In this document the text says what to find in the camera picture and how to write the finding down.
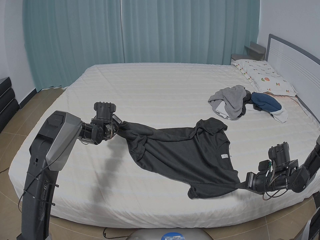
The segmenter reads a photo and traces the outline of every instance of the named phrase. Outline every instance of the black drawer cabinet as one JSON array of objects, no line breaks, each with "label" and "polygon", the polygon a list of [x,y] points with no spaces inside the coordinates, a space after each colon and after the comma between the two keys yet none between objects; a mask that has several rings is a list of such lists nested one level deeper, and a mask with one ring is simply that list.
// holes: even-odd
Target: black drawer cabinet
[{"label": "black drawer cabinet", "polygon": [[10,78],[0,79],[0,132],[19,109]]}]

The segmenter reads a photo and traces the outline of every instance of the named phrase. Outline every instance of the teal curtain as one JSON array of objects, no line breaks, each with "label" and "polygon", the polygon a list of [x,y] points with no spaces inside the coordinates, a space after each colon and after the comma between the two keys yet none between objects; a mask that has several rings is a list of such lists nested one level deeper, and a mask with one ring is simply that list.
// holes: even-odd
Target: teal curtain
[{"label": "teal curtain", "polygon": [[122,0],[125,62],[230,64],[258,37],[260,0]]},{"label": "teal curtain", "polygon": [[24,0],[23,28],[37,91],[124,62],[120,0]]}]

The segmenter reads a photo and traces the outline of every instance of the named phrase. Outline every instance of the headboard gray frame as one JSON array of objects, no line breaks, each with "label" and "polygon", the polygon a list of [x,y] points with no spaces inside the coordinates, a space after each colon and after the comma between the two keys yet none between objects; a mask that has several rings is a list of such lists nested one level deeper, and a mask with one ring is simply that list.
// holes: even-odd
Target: headboard gray frame
[{"label": "headboard gray frame", "polygon": [[320,122],[320,59],[269,34],[266,61],[293,85],[301,104]]}]

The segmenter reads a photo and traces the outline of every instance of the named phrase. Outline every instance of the tile floor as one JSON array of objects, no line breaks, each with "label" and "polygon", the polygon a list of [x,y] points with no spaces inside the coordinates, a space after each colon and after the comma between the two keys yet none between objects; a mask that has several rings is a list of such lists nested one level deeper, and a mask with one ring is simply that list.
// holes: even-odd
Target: tile floor
[{"label": "tile floor", "polygon": [[[10,166],[22,142],[48,107],[63,93],[61,88],[37,93],[7,124],[0,133],[0,171]],[[14,240],[21,231],[18,197],[10,182],[8,171],[0,174],[0,240]],[[316,210],[313,197],[294,206],[279,210],[263,218],[235,226],[207,228],[215,240],[289,240],[300,231]],[[104,239],[102,227],[88,226],[60,218],[50,219],[50,233],[54,240]],[[127,236],[134,229],[109,228],[107,237]]]}]

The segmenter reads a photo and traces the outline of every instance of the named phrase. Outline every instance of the pillow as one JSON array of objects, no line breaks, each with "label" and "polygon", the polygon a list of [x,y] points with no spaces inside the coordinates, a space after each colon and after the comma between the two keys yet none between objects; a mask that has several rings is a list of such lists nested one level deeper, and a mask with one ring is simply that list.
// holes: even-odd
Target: pillow
[{"label": "pillow", "polygon": [[259,93],[286,95],[294,97],[297,92],[294,87],[278,75],[265,60],[238,59],[232,62],[249,80]]}]

